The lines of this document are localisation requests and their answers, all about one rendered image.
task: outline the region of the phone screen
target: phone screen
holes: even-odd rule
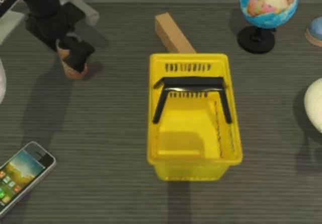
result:
[[[0,169],[0,211],[10,204],[46,167],[20,150]]]

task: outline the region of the blue ocean on globe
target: blue ocean on globe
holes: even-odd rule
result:
[[[247,13],[247,6],[249,3],[249,0],[239,0],[239,3],[240,3],[241,11],[245,16],[246,20],[250,22],[252,25],[262,29],[273,29],[285,24],[295,14],[295,11],[298,6],[298,0],[295,0],[292,6],[288,10],[278,15],[275,13],[268,13],[264,15],[251,17]]]

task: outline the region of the black handle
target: black handle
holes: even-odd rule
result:
[[[228,124],[232,123],[227,95],[222,77],[164,77],[158,81],[154,88],[163,83],[163,89],[156,106],[153,123],[160,121],[169,92],[219,92],[224,115]]]

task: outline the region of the app icon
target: app icon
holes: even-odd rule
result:
[[[12,182],[10,182],[10,183],[9,183],[9,186],[12,188],[12,187],[14,187],[14,186],[15,186],[15,184],[16,184],[16,183],[15,183],[14,181],[12,181]]]
[[[10,181],[11,181],[11,179],[10,179],[10,177],[9,177],[9,176],[6,176],[6,177],[4,178],[4,182],[5,182],[6,184],[8,184]]]
[[[17,192],[19,192],[21,190],[21,188],[20,188],[20,186],[16,186],[15,188],[14,188],[14,191],[17,193]]]
[[[5,198],[2,199],[3,203],[6,204],[10,201],[10,197],[9,196],[5,196]]]
[[[4,198],[5,195],[5,192],[2,189],[0,189],[0,199]]]

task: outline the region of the globe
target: globe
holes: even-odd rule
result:
[[[294,15],[298,0],[239,0],[246,20],[262,29],[274,29]]]

